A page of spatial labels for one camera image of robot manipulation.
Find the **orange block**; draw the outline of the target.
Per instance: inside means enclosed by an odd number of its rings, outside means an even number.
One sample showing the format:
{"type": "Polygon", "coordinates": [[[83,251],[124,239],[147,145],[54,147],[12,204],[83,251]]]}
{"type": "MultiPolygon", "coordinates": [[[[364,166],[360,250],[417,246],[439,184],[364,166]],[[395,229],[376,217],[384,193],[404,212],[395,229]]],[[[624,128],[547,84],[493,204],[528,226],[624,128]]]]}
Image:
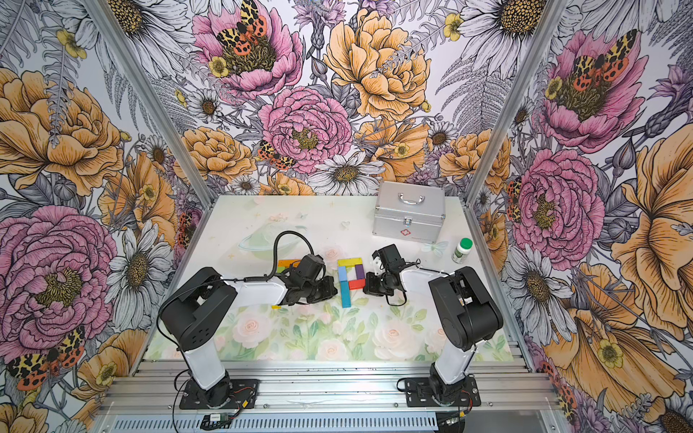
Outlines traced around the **orange block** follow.
{"type": "Polygon", "coordinates": [[[292,266],[297,266],[300,263],[300,259],[288,259],[288,260],[280,260],[277,263],[277,266],[279,268],[288,268],[292,266]]]}

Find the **teal block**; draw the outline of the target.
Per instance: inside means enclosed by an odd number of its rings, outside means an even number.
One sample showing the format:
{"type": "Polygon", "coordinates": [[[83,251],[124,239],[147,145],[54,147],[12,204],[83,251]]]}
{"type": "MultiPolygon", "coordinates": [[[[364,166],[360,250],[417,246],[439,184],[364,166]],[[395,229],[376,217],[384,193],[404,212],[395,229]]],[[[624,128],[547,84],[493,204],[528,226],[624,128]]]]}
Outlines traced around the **teal block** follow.
{"type": "Polygon", "coordinates": [[[352,307],[351,303],[351,290],[349,288],[347,281],[339,282],[341,305],[343,309],[348,309],[352,307]]]}

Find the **purple block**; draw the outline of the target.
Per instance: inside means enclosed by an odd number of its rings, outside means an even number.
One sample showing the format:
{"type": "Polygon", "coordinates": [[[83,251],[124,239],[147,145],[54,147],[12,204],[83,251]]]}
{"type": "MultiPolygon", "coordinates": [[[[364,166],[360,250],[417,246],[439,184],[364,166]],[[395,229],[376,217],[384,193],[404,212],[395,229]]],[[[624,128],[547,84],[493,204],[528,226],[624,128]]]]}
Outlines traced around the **purple block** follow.
{"type": "Polygon", "coordinates": [[[355,266],[355,271],[356,271],[358,280],[366,279],[366,272],[365,272],[364,266],[362,264],[357,264],[355,266]]]}

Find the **red block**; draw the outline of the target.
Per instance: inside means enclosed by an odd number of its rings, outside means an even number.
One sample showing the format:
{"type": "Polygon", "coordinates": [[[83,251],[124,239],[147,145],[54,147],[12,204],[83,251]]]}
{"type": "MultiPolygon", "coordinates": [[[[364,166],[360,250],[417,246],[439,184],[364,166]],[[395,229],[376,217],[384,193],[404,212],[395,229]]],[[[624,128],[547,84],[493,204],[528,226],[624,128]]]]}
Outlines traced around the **red block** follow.
{"type": "Polygon", "coordinates": [[[366,287],[366,279],[348,281],[350,290],[363,290],[366,287]]]}

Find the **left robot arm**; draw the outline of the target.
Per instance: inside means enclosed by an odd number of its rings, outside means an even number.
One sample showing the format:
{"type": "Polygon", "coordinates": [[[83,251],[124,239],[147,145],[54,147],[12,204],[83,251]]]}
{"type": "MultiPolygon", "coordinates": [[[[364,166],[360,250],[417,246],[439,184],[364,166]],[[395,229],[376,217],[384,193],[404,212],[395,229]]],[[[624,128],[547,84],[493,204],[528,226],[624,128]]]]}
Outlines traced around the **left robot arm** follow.
{"type": "Polygon", "coordinates": [[[214,338],[227,312],[251,306],[290,307],[317,304],[337,296],[334,277],[316,254],[270,276],[225,278],[204,267],[188,279],[160,308],[159,319],[188,366],[191,380],[180,401],[182,410],[241,408],[243,391],[255,393],[258,381],[233,379],[223,366],[214,338]]]}

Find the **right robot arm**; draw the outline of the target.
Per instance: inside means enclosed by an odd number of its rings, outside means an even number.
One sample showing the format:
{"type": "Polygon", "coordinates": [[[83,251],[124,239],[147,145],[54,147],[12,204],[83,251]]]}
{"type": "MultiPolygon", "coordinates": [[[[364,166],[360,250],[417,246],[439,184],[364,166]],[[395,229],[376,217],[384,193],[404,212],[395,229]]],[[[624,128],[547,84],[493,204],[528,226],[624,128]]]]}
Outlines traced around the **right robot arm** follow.
{"type": "Polygon", "coordinates": [[[478,273],[470,266],[454,272],[423,268],[408,262],[396,245],[373,252],[380,266],[366,274],[364,293],[390,299],[402,295],[429,294],[446,337],[441,355],[426,377],[402,378],[396,388],[407,406],[460,407],[468,411],[481,405],[480,391],[469,372],[478,345],[494,337],[504,326],[503,315],[478,273]]]}

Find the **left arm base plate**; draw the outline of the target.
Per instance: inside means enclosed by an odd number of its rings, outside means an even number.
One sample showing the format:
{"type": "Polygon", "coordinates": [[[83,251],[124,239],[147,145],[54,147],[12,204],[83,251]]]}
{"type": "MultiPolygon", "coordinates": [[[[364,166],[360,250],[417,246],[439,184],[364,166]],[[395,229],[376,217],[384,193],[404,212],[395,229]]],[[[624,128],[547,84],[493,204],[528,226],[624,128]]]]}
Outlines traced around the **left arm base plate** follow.
{"type": "Polygon", "coordinates": [[[260,382],[256,379],[223,378],[209,390],[189,380],[179,408],[184,411],[253,409],[260,382]]]}

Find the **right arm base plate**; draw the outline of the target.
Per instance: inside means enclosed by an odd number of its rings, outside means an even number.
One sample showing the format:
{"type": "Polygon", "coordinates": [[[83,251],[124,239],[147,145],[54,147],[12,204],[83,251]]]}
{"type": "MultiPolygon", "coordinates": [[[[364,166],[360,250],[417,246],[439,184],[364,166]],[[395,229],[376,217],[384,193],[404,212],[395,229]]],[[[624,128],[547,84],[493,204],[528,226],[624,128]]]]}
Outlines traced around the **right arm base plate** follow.
{"type": "Polygon", "coordinates": [[[460,407],[468,410],[480,407],[481,397],[474,376],[469,375],[455,384],[444,384],[434,377],[409,377],[397,382],[397,391],[405,394],[410,408],[460,407]]]}

